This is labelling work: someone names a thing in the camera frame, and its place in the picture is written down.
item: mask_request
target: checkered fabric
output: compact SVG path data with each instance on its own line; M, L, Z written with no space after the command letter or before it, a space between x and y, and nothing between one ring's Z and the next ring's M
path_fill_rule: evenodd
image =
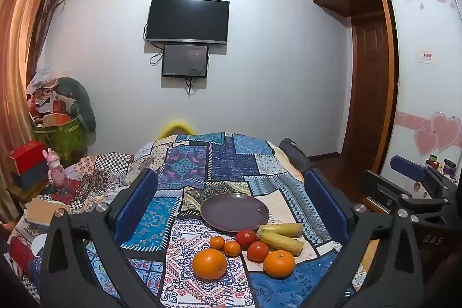
M37 197L38 200L41 201L52 201L53 199L51 198L51 195L41 195Z
M84 207L85 201L74 200L71 202L71 214L80 213Z
M102 153L95 162L95 170L126 174L132 160L130 154Z
M33 282L29 279L29 277L23 275L21 278L21 282L28 291L29 294L31 294L37 302L40 303L40 295L38 293L38 290L36 286L33 284Z

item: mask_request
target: wall-mounted tv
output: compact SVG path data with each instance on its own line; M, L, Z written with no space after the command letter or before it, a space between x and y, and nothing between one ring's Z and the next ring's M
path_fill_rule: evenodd
M146 41L226 44L229 8L217 0L152 0Z

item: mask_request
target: metal screw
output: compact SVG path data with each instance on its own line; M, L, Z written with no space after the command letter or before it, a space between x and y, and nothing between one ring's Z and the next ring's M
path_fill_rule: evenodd
M404 209L399 209L398 216L400 216L401 218L407 218L407 211L405 211Z
M58 208L55 210L55 216L56 217L62 217L64 216L64 208Z
M362 203L355 204L353 208L354 211L357 211L358 213L364 213L366 211L366 206Z
M96 205L96 211L104 212L107 209L108 209L108 205L106 203L100 203L100 204Z

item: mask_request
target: white wall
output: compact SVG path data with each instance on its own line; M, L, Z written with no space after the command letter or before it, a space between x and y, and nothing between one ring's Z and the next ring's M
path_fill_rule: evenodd
M350 113L350 99L351 99L351 85L353 80L353 35L352 35L352 28L351 28L351 18L346 19L344 25L347 27L347 41L346 41L346 69L345 69L345 97L343 99L343 116L342 122L340 125L340 133L339 133L339 142L337 145L337 152L341 153L343 149L343 142L345 141L345 134L346 134L346 126L348 124L348 114Z
M308 155L338 149L347 29L312 0L227 1L228 45L212 48L208 78L196 83L206 89L190 98L184 82L161 80L161 65L149 65L151 0L67 0L56 11L44 65L87 89L91 153L134 153L174 119L199 134L290 137Z

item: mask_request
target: small monitor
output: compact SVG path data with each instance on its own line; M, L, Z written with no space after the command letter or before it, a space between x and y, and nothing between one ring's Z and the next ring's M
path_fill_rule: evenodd
M163 77L207 77L208 46L165 44Z

